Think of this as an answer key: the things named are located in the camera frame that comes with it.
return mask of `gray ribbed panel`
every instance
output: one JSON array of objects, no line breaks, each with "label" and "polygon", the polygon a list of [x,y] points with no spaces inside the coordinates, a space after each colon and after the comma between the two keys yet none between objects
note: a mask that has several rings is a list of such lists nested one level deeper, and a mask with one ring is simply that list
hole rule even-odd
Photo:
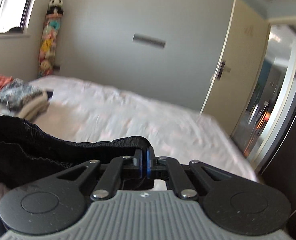
[{"label": "gray ribbed panel", "polygon": [[118,191],[110,200],[91,204],[72,227],[48,236],[7,232],[1,240],[290,240],[279,230],[267,236],[240,236],[211,222],[195,201],[178,199],[173,191]]}]

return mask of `mattress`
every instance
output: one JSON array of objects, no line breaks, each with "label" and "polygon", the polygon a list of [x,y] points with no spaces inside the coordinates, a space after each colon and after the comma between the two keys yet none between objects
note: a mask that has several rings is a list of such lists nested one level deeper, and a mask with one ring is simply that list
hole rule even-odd
[{"label": "mattress", "polygon": [[[31,84],[54,90],[47,112],[34,122],[52,136],[97,142],[140,135],[156,156],[182,164],[197,159],[256,181],[250,164],[210,116],[75,78],[48,76]],[[165,189],[164,182],[155,182],[154,190]],[[0,199],[6,191],[0,184]]]}]

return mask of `window sill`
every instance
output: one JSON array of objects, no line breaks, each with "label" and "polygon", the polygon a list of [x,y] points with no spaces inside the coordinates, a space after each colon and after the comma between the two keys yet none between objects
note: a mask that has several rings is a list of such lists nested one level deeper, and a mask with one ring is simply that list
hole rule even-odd
[{"label": "window sill", "polygon": [[0,33],[0,39],[17,39],[17,38],[29,38],[30,35],[26,33]]}]

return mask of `door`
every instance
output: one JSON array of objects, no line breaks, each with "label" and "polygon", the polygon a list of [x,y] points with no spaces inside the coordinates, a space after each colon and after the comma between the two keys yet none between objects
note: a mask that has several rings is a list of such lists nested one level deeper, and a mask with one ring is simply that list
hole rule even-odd
[{"label": "door", "polygon": [[269,23],[234,0],[218,67],[201,109],[231,135],[246,110],[266,52]]}]

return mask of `panda plush toy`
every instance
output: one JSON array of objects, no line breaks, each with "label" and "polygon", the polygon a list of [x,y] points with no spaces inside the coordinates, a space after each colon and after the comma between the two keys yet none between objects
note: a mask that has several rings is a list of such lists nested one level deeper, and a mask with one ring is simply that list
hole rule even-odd
[{"label": "panda plush toy", "polygon": [[63,0],[50,0],[47,15],[49,14],[63,14]]}]

